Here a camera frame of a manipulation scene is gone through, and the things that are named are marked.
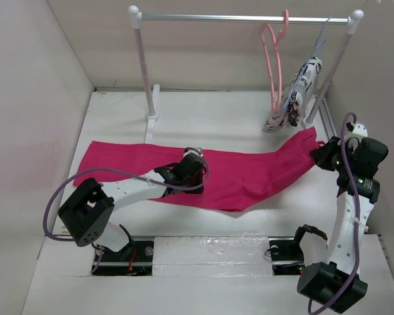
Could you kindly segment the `pink trousers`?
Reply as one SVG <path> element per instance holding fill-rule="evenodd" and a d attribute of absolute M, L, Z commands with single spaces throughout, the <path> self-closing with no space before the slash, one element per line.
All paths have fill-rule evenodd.
<path fill-rule="evenodd" d="M 204 150 L 209 166 L 209 179 L 202 194 L 180 193 L 162 198 L 162 203 L 184 205 L 226 212 L 243 212 L 268 199 L 309 171 L 315 164 L 310 153 L 324 145 L 317 140 L 315 128 L 297 132 L 277 151 L 245 154 Z M 83 156 L 78 171 L 90 170 L 74 180 L 78 186 L 88 177 L 99 182 L 114 182 L 127 178 L 128 173 L 142 175 L 148 171 L 178 162 L 182 148 L 153 144 L 113 144 L 93 141 Z M 124 171 L 107 173 L 100 168 Z"/>

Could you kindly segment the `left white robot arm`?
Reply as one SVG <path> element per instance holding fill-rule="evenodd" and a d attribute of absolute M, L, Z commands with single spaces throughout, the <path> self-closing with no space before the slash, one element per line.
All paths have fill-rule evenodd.
<path fill-rule="evenodd" d="M 184 192 L 202 194 L 208 170 L 199 148 L 186 148 L 178 163 L 157 167 L 128 179 L 99 183 L 85 179 L 60 206 L 58 216 L 79 247 L 97 245 L 120 261 L 130 259 L 135 241 L 122 225 L 110 222 L 113 212 L 144 200 L 166 198 Z"/>

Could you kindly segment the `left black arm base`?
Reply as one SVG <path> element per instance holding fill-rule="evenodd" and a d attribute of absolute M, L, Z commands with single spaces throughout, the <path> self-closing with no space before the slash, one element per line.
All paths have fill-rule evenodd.
<path fill-rule="evenodd" d="M 127 246 L 122 255 L 103 247 L 95 249 L 91 266 L 94 276 L 151 276 L 153 267 L 154 238 L 138 237 Z"/>

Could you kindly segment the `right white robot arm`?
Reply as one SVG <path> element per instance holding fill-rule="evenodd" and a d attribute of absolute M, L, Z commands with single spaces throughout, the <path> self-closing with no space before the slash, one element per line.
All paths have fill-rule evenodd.
<path fill-rule="evenodd" d="M 330 237 L 306 224 L 290 242 L 292 254 L 305 263 L 297 292 L 308 298 L 309 314 L 342 314 L 368 289 L 359 276 L 361 238 L 380 194 L 374 175 L 388 147 L 368 136 L 334 136 L 310 155 L 321 169 L 338 172 L 337 211 Z"/>

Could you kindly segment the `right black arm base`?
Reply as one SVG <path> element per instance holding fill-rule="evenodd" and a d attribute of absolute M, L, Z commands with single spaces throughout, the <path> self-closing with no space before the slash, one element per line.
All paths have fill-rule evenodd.
<path fill-rule="evenodd" d="M 299 276 L 305 268 L 302 250 L 294 237 L 269 237 L 265 256 L 271 260 L 274 276 Z"/>

